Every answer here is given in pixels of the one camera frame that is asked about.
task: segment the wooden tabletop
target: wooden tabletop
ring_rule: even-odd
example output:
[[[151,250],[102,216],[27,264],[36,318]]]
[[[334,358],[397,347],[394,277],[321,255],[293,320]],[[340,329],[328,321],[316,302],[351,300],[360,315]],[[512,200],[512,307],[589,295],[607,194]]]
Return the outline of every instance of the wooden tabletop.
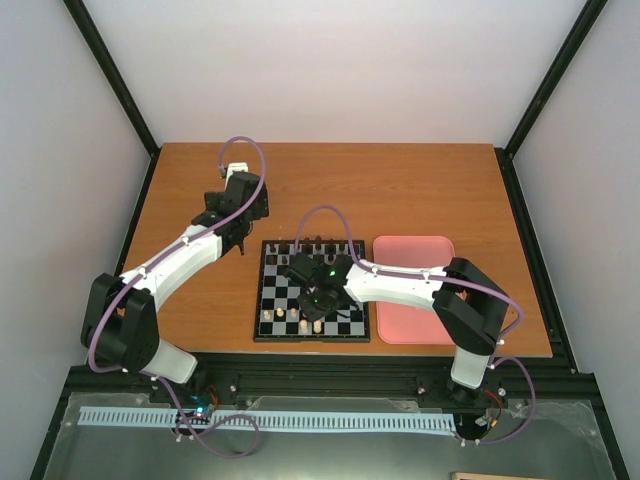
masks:
[[[175,240],[204,209],[203,193],[224,188],[216,167],[220,144],[165,144],[135,232],[125,271]],[[186,282],[158,314],[161,336],[190,351],[449,355],[451,346],[390,345],[370,308],[370,343],[255,343],[262,240],[292,239],[313,206],[331,203],[347,216],[367,258],[380,235],[442,235],[523,307],[522,325],[500,353],[551,356],[524,253],[491,145],[263,144],[270,216],[254,223],[246,254],[237,249]],[[225,163],[257,155],[234,145]],[[344,238],[331,212],[318,212],[304,236]],[[515,318],[510,311],[507,323]]]

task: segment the chess board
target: chess board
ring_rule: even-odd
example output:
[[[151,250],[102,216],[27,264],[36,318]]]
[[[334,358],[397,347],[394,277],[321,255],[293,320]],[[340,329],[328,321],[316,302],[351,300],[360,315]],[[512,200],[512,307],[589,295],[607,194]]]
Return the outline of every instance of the chess board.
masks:
[[[364,258],[364,241],[353,243],[356,255]],[[349,255],[349,245],[344,240],[301,242],[300,248],[315,260],[328,264],[333,263],[339,255]],[[308,322],[306,332],[302,331],[300,320],[304,316],[297,301],[300,287],[290,284],[284,276],[293,254],[292,240],[262,242],[254,341],[369,342],[369,308],[360,303],[322,318],[320,333],[313,332],[313,322]],[[284,311],[281,317],[276,314],[279,308]]]

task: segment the pink tray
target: pink tray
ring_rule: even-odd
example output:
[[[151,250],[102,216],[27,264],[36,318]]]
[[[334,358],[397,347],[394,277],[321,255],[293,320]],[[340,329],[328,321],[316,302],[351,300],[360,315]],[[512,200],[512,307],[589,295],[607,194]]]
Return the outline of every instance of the pink tray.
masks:
[[[445,237],[378,237],[373,260],[398,267],[449,265],[453,244]],[[387,343],[453,345],[435,313],[393,303],[376,302],[378,334]]]

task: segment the chessboard square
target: chessboard square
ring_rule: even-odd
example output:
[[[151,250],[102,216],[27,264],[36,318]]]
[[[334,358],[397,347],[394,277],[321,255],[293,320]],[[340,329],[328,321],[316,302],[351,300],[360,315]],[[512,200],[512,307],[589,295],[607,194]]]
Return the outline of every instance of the chessboard square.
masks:
[[[273,333],[273,323],[261,323],[260,335],[271,335]]]
[[[356,323],[364,322],[364,316],[360,310],[352,310],[349,312],[351,314],[351,321]]]
[[[352,323],[351,335],[364,337],[364,323]]]
[[[273,323],[273,335],[285,335],[287,333],[287,324],[284,322]]]
[[[338,323],[338,335],[349,335],[351,333],[351,324]]]
[[[273,301],[273,308],[278,309],[286,309],[287,308],[287,299],[286,298],[276,298]]]
[[[273,299],[273,298],[263,298],[262,299],[261,308],[262,308],[262,310],[269,310],[270,313],[273,313],[273,312],[271,312],[271,310],[273,310],[275,308],[275,299]]]
[[[325,323],[324,324],[324,334],[325,335],[337,335],[338,334],[338,323]]]
[[[262,298],[274,298],[276,296],[276,287],[262,287]]]

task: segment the purple cable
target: purple cable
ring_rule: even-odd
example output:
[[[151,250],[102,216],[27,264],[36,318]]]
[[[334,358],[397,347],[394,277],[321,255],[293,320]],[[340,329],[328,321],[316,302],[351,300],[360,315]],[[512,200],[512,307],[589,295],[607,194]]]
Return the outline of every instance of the purple cable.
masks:
[[[520,360],[518,360],[517,358],[515,358],[515,357],[502,357],[502,358],[498,359],[496,361],[496,363],[493,364],[493,366],[497,367],[500,364],[502,364],[503,362],[507,362],[507,361],[514,362],[516,365],[518,365],[518,367],[520,367],[520,370],[522,370],[522,373],[524,374],[524,378],[527,380],[527,383],[529,384],[529,391],[531,392],[531,411],[529,412],[529,415],[527,415],[527,418],[522,423],[522,425],[520,425],[517,429],[515,429],[510,434],[505,435],[504,437],[498,438],[496,440],[481,440],[478,443],[478,445],[483,445],[483,446],[497,445],[499,443],[506,442],[507,440],[511,440],[511,439],[517,437],[533,421],[533,416],[536,413],[536,403],[537,403],[536,391],[533,388],[533,381],[531,380],[531,375],[529,375],[529,372],[527,372],[527,369],[522,364],[522,362]],[[458,440],[461,440],[461,441],[464,440],[460,435],[458,435],[458,432],[455,432],[455,436],[456,436],[456,438]]]
[[[242,215],[242,213],[244,213],[244,211],[247,208],[249,208],[249,205],[251,205],[253,203],[253,201],[258,197],[258,195],[260,194],[260,191],[262,190],[262,186],[264,185],[264,179],[265,179],[265,177],[267,175],[267,161],[266,161],[266,159],[264,157],[264,152],[262,151],[262,148],[260,148],[260,145],[258,145],[255,141],[253,141],[249,137],[243,137],[243,136],[233,137],[233,138],[230,138],[229,140],[227,140],[225,142],[225,144],[222,146],[222,149],[220,150],[220,153],[218,154],[218,168],[220,169],[220,173],[222,175],[225,175],[225,172],[226,172],[225,168],[223,166],[223,163],[222,163],[224,153],[227,151],[227,148],[229,148],[229,146],[231,144],[239,142],[239,141],[243,141],[243,142],[247,142],[247,143],[251,144],[258,151],[258,155],[260,155],[260,163],[262,164],[262,172],[260,174],[260,181],[258,182],[258,186],[256,187],[256,189],[253,192],[253,194],[251,195],[251,197],[249,197],[249,200],[247,200],[247,203],[245,203],[242,207],[240,207],[236,212],[234,212],[233,214],[229,215],[228,217],[222,219],[221,221],[219,221],[215,225],[207,228],[206,230],[203,230],[203,231],[201,231],[199,233],[196,233],[195,235],[192,235],[191,237],[189,237],[189,242],[197,240],[197,239],[199,239],[199,238],[211,233],[212,231],[216,230],[217,228],[219,228],[219,227],[221,227],[223,225],[226,225],[227,223],[231,222],[232,220],[234,220],[238,216]],[[151,270],[153,270],[156,266],[158,266],[158,264],[160,264],[160,262],[165,260],[168,256],[173,255],[175,252],[177,252],[178,250],[180,250],[184,246],[185,246],[184,242],[179,242],[179,243],[176,243],[175,245],[173,245],[171,248],[168,248],[167,250],[162,252],[152,262],[150,262],[148,265],[145,266],[146,272],[147,273],[151,272]],[[113,301],[109,304],[109,306],[105,310],[104,314],[102,315],[102,318],[100,319],[100,322],[98,322],[98,325],[96,327],[96,331],[94,332],[93,337],[91,338],[91,343],[89,344],[89,359],[88,359],[89,366],[91,367],[91,370],[93,370],[96,373],[113,372],[115,370],[120,370],[122,368],[119,365],[112,365],[112,366],[109,366],[109,367],[99,367],[96,364],[96,347],[98,345],[98,341],[100,340],[100,335],[102,335],[102,332],[104,330],[105,325],[109,321],[109,318],[111,318],[111,314],[117,308],[118,304],[122,301],[122,299],[125,297],[125,295],[129,292],[129,290],[131,290],[133,288],[133,286],[137,282],[139,282],[142,278],[143,278],[142,275],[136,275],[135,277],[133,277],[131,279],[131,281],[128,284],[126,284],[124,286],[124,288],[122,290],[120,290],[120,292],[118,292],[118,294],[115,296]]]
[[[252,139],[250,139],[248,137],[242,137],[242,136],[233,137],[233,138],[229,139],[222,146],[222,149],[220,150],[220,153],[218,155],[218,168],[220,169],[220,173],[224,176],[225,172],[226,172],[225,169],[224,169],[223,163],[222,163],[224,153],[226,152],[227,148],[231,144],[233,144],[235,142],[238,142],[238,141],[244,141],[244,142],[247,142],[247,143],[251,144],[253,147],[255,147],[255,149],[258,151],[258,154],[260,155],[260,163],[262,165],[262,172],[260,174],[260,181],[258,182],[258,186],[256,187],[256,190],[253,192],[253,194],[247,200],[247,203],[245,203],[242,207],[240,207],[235,213],[233,213],[232,215],[229,215],[228,217],[226,217],[223,220],[219,221],[215,225],[207,228],[206,230],[203,230],[202,232],[199,232],[199,233],[197,233],[195,235],[192,235],[191,237],[189,237],[189,242],[197,240],[197,239],[203,237],[204,235],[207,235],[208,233],[212,232],[213,230],[216,230],[217,228],[219,228],[219,227],[221,227],[223,225],[226,225],[227,223],[231,222],[232,220],[237,218],[239,215],[242,215],[242,213],[247,208],[249,208],[249,205],[251,205],[254,202],[254,200],[258,197],[258,195],[260,194],[260,191],[262,190],[262,187],[264,185],[264,180],[265,180],[265,177],[266,177],[266,174],[267,174],[267,162],[266,162],[266,159],[265,159],[265,156],[264,156],[264,152],[260,148],[260,145],[258,145],[255,141],[253,141]],[[179,243],[176,243],[175,245],[173,245],[172,247],[166,249],[164,252],[162,252],[160,255],[158,255],[153,261],[149,262],[149,264],[145,266],[146,272],[148,273],[151,270],[153,270],[163,260],[165,260],[167,257],[169,257],[170,255],[172,255],[175,252],[177,252],[178,250],[180,250],[185,245],[186,244],[184,242],[179,242]],[[99,367],[98,365],[96,365],[96,360],[95,360],[96,347],[98,345],[98,341],[100,340],[100,335],[102,335],[102,332],[104,331],[105,325],[109,321],[109,318],[111,318],[111,314],[117,308],[118,304],[122,301],[122,299],[125,297],[127,292],[129,292],[129,290],[131,290],[133,288],[133,286],[137,282],[139,282],[142,278],[143,278],[143,276],[141,274],[138,274],[135,277],[133,277],[131,279],[131,281],[128,284],[126,284],[122,288],[122,290],[120,290],[118,292],[118,294],[115,296],[113,301],[109,304],[109,306],[105,310],[104,314],[102,315],[102,318],[100,319],[100,322],[98,322],[98,325],[96,327],[96,331],[94,332],[93,337],[91,339],[91,343],[89,345],[89,358],[88,358],[89,366],[96,373],[111,372],[111,371],[114,371],[114,370],[119,370],[121,368],[119,365],[112,365],[112,366],[109,366],[109,367]],[[142,372],[142,373],[144,373],[145,375],[151,376],[147,372]],[[176,408],[178,409],[178,412],[180,412],[180,416],[182,417],[182,419],[183,419],[183,421],[185,423],[185,426],[187,427],[189,432],[191,432],[191,434],[198,441],[198,443],[200,443],[203,447],[205,447],[211,453],[214,453],[214,454],[216,454],[216,455],[218,455],[218,456],[220,456],[222,458],[231,459],[231,458],[245,457],[245,456],[249,455],[251,452],[253,452],[255,450],[255,448],[258,445],[258,442],[260,440],[260,429],[258,428],[258,424],[256,423],[256,421],[252,417],[250,417],[248,415],[230,415],[230,416],[228,416],[226,418],[223,418],[222,420],[216,422],[215,424],[211,425],[206,430],[198,433],[198,432],[196,432],[194,430],[193,426],[189,422],[189,417],[187,416],[187,414],[182,409],[182,405],[180,404],[180,401],[178,400],[177,395],[173,391],[173,388],[171,387],[171,384],[165,378],[162,378],[162,377],[159,377],[158,380],[165,386],[165,388],[169,392],[169,396],[173,400]],[[256,438],[255,438],[255,440],[253,442],[253,445],[251,446],[251,448],[249,450],[247,450],[246,452],[242,452],[242,453],[236,454],[236,455],[229,455],[229,454],[220,452],[220,451],[214,449],[213,447],[210,447],[206,443],[204,443],[204,441],[201,438],[202,436],[208,435],[213,430],[218,428],[220,425],[222,425],[224,423],[227,423],[227,422],[229,422],[231,420],[234,420],[234,419],[242,419],[242,420],[247,421],[256,431]]]
[[[214,423],[213,425],[208,427],[206,430],[203,430],[201,432],[196,432],[196,430],[191,425],[191,422],[189,421],[188,415],[182,409],[182,405],[180,404],[180,400],[178,400],[178,396],[176,395],[176,392],[174,392],[174,390],[171,387],[171,384],[169,383],[169,381],[166,378],[162,378],[162,377],[158,377],[158,381],[160,383],[162,383],[162,385],[164,385],[164,387],[167,389],[167,392],[169,393],[169,396],[171,397],[171,400],[173,401],[174,405],[176,406],[176,409],[178,410],[178,412],[180,413],[180,416],[182,417],[182,422],[187,427],[187,429],[189,430],[191,435],[193,435],[193,438],[200,445],[202,445],[204,448],[209,450],[211,453],[213,453],[215,455],[218,455],[219,457],[222,457],[222,458],[234,459],[234,458],[246,457],[247,455],[251,454],[256,449],[256,447],[258,446],[258,443],[260,442],[260,428],[258,427],[258,424],[256,423],[255,419],[253,419],[249,415],[240,415],[240,414],[238,414],[238,415],[229,415],[228,417],[225,417],[222,420],[217,421],[216,423]],[[251,445],[251,447],[249,447],[248,450],[246,450],[244,452],[241,452],[241,453],[236,453],[236,454],[231,454],[230,455],[228,453],[221,452],[220,450],[216,450],[212,446],[207,445],[204,442],[204,440],[202,440],[202,437],[204,437],[205,435],[210,434],[216,428],[218,428],[220,425],[223,425],[223,424],[228,423],[231,420],[235,420],[235,419],[245,420],[246,422],[248,422],[253,427],[253,429],[256,432],[256,435],[255,435],[254,440],[253,440],[253,444]]]
[[[351,259],[353,260],[353,263],[358,265],[358,267],[360,267],[364,271],[369,272],[369,273],[373,273],[373,269],[371,267],[363,264],[362,262],[360,262],[360,259],[356,256],[355,248],[353,248],[353,235],[351,233],[351,226],[349,225],[349,221],[347,220],[347,217],[344,215],[344,213],[342,213],[337,207],[335,207],[333,205],[327,205],[327,204],[318,205],[317,207],[314,207],[311,210],[309,210],[305,214],[305,216],[302,217],[302,220],[300,220],[300,225],[298,225],[298,231],[296,232],[296,240],[295,240],[295,243],[294,243],[294,251],[295,252],[298,251],[298,245],[300,243],[300,236],[302,235],[302,229],[304,228],[304,225],[307,223],[307,220],[309,220],[309,217],[311,217],[311,215],[313,215],[318,210],[331,210],[336,215],[338,215],[338,217],[340,217],[340,220],[342,220],[342,224],[344,225],[344,229],[347,232],[347,241],[349,242],[349,252],[351,254]],[[381,265],[380,267],[381,268],[376,272],[377,275],[386,275],[388,277],[408,278],[408,279],[413,279],[413,278],[423,279],[424,278],[424,276],[422,274],[420,274],[420,273],[416,274],[416,273],[391,272],[391,271],[388,271],[388,270],[387,271],[383,270],[382,269],[384,267],[383,265]],[[461,287],[466,287],[466,288],[471,288],[471,289],[474,289],[474,290],[478,290],[479,292],[486,293],[487,295],[491,295],[493,297],[496,297],[499,300],[502,300],[503,302],[505,302],[506,304],[511,305],[515,309],[515,311],[518,312],[518,316],[516,317],[515,321],[511,325],[509,325],[502,332],[500,332],[500,335],[498,336],[498,339],[497,339],[498,342],[500,340],[502,340],[502,338],[507,333],[509,333],[511,330],[513,330],[515,327],[517,327],[520,324],[520,322],[522,322],[522,319],[524,317],[524,312],[522,311],[522,308],[520,308],[520,305],[518,305],[516,302],[514,302],[511,298],[509,298],[507,295],[503,294],[502,292],[494,290],[493,288],[485,287],[483,285],[478,285],[477,283],[467,282],[466,280],[458,280],[457,278],[450,278],[450,277],[445,277],[445,276],[440,276],[440,275],[429,275],[429,280],[438,281],[438,282],[446,282],[446,283],[450,283],[452,285],[459,285]]]

